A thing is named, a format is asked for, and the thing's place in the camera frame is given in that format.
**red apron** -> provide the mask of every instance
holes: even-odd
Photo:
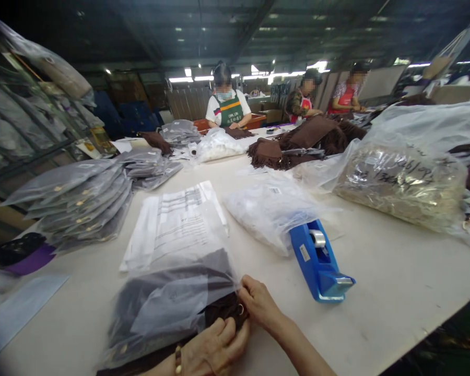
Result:
[[[307,110],[311,109],[312,108],[312,102],[310,101],[310,99],[308,98],[305,98],[303,96],[303,98],[301,99],[301,108],[306,108]],[[293,115],[291,114],[289,119],[291,121],[291,123],[296,123],[298,121],[298,119],[300,119],[301,117],[300,116],[296,116],[296,115]]]
[[[345,93],[341,96],[338,100],[339,105],[351,105],[351,99],[354,97],[355,88],[351,85],[346,85]],[[329,103],[329,108],[327,113],[345,113],[350,111],[349,109],[340,109],[334,110],[333,109],[333,99],[331,99],[331,103]]]

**woman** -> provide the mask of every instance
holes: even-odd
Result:
[[[350,77],[336,86],[328,113],[345,113],[350,110],[365,111],[359,104],[359,91],[370,70],[368,63],[358,62],[350,71]]]
[[[292,91],[287,97],[286,113],[291,123],[296,123],[300,118],[323,113],[320,110],[312,109],[312,102],[307,97],[321,83],[322,77],[319,71],[314,68],[307,69],[301,80],[300,87]]]
[[[216,93],[209,99],[205,118],[211,128],[244,129],[252,119],[251,109],[240,90],[231,87],[231,70],[220,61],[213,72]]]
[[[299,376],[335,375],[294,321],[279,310],[263,283],[246,275],[241,285],[239,298],[249,317],[278,342]],[[229,375],[231,365],[242,356],[248,340],[249,320],[236,333],[233,318],[218,319],[180,350],[180,361],[172,354],[143,376]]]

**blue tape dispenser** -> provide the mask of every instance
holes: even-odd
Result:
[[[356,282],[339,272],[333,249],[319,220],[289,231],[292,247],[313,298],[322,303],[341,303]]]

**green apron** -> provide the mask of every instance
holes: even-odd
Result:
[[[231,123],[238,123],[244,117],[242,105],[240,104],[239,97],[235,94],[235,98],[219,103],[219,100],[214,96],[214,99],[219,104],[221,110],[221,128],[228,128]]]

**bracelet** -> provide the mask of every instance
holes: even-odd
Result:
[[[175,373],[176,375],[181,375],[183,371],[183,367],[181,366],[181,346],[176,347],[176,351],[174,352],[174,357],[175,357],[175,366],[176,370]]]

